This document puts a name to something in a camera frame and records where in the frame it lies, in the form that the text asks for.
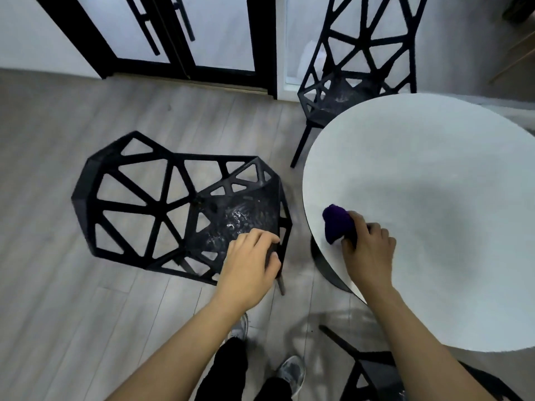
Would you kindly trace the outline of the person's left hand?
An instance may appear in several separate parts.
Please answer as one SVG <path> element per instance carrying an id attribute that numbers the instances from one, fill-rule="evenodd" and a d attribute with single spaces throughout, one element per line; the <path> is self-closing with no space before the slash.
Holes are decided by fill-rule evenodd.
<path id="1" fill-rule="evenodd" d="M 255 307 L 271 289 L 264 283 L 265 267 L 279 236 L 251 229 L 231 241 L 215 293 L 215 301 L 237 316 Z"/>

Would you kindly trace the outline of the person's right hand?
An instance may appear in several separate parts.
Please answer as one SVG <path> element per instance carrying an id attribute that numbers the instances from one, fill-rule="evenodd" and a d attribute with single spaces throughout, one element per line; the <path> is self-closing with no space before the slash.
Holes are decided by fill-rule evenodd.
<path id="1" fill-rule="evenodd" d="M 366 223 L 357 212 L 349 211 L 358 232 L 355 260 L 344 260 L 351 281 L 367 303 L 393 291 L 392 262 L 397 241 L 380 224 Z"/>

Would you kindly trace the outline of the purple cleaning cloth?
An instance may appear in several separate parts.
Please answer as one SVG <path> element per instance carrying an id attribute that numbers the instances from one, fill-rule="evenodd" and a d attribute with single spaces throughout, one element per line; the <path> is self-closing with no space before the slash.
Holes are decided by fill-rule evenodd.
<path id="1" fill-rule="evenodd" d="M 344 208 L 331 204 L 322 213 L 324 220 L 325 240 L 329 245 L 336 241 L 347 239 L 351 242 L 353 249 L 358 243 L 358 232 L 355 228 L 354 219 Z"/>

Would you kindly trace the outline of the black geometric lattice chair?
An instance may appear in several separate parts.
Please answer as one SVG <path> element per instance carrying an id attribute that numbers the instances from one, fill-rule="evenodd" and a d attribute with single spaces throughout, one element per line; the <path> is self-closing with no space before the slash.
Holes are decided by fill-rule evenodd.
<path id="1" fill-rule="evenodd" d="M 416 35 L 428 0 L 329 0 L 318 42 L 298 90 L 306 126 L 324 129 L 362 102 L 417 92 Z"/>
<path id="2" fill-rule="evenodd" d="M 120 170 L 160 160 L 157 195 Z M 238 234 L 277 234 L 267 257 L 276 252 L 284 263 L 293 226 L 283 182 L 260 157 L 173 153 L 138 131 L 87 159 L 71 201 L 94 256 L 210 285 Z M 144 248 L 136 250 L 105 213 L 148 216 Z"/>
<path id="3" fill-rule="evenodd" d="M 321 324 L 319 329 L 355 362 L 340 401 L 408 401 L 390 351 L 361 352 L 326 325 Z M 463 362 L 460 364 L 496 401 L 523 401 L 498 377 Z"/>

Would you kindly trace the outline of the person's right forearm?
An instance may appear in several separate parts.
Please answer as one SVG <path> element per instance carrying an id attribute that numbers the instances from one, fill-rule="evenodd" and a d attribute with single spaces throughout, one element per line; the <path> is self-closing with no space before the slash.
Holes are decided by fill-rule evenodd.
<path id="1" fill-rule="evenodd" d="M 393 287 L 361 290 L 410 401 L 496 401 L 425 327 Z"/>

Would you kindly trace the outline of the person's left forearm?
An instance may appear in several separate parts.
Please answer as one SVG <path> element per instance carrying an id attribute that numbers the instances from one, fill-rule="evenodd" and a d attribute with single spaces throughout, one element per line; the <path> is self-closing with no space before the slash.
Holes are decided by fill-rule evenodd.
<path id="1" fill-rule="evenodd" d="M 232 326 L 253 306 L 244 296 L 215 294 L 105 401 L 188 401 Z"/>

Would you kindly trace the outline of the grey sneaker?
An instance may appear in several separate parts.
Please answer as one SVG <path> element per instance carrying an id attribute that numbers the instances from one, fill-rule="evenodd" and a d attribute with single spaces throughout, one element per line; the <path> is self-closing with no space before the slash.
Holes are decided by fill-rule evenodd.
<path id="1" fill-rule="evenodd" d="M 306 375 L 304 360 L 293 355 L 278 367 L 275 377 L 283 383 L 283 388 L 290 398 L 295 397 L 301 390 Z"/>
<path id="2" fill-rule="evenodd" d="M 234 323 L 231 327 L 231 331 L 226 337 L 226 342 L 236 338 L 243 342 L 246 341 L 248 336 L 249 319 L 247 313 L 244 313 L 238 322 Z"/>

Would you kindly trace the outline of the black trousers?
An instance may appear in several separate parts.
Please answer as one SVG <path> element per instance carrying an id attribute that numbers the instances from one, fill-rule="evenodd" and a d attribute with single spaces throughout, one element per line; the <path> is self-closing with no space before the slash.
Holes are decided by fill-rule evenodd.
<path id="1" fill-rule="evenodd" d="M 248 358 L 245 342 L 228 339 L 216 352 L 208 374 L 201 381 L 195 401 L 242 401 Z M 262 385 L 254 401 L 292 401 L 291 376 L 281 365 Z"/>

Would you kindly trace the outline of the black framed glass door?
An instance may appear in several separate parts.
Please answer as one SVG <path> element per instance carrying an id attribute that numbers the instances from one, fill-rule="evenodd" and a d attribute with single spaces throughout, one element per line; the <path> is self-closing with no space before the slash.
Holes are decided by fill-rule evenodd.
<path id="1" fill-rule="evenodd" d="M 160 55 L 126 0 L 36 0 L 105 79 L 132 74 L 259 89 L 277 98 L 276 0 L 183 0 L 191 42 L 173 0 L 134 0 Z"/>

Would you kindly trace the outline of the wooden furniture legs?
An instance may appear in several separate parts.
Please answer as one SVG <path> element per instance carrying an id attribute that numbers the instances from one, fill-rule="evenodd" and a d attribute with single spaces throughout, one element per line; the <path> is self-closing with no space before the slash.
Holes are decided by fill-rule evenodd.
<path id="1" fill-rule="evenodd" d="M 488 84 L 494 84 L 514 67 L 517 67 L 521 62 L 524 62 L 527 58 L 531 58 L 534 55 L 535 30 L 528 33 L 507 50 L 505 54 L 505 65 L 489 79 Z"/>

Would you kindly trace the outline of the dark furniture piece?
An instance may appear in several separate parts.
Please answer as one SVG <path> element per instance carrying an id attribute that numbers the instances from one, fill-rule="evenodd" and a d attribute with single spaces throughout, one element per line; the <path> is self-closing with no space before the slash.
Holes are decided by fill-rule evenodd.
<path id="1" fill-rule="evenodd" d="M 513 25 L 519 25 L 533 12 L 535 12 L 535 0 L 512 0 L 501 17 Z"/>

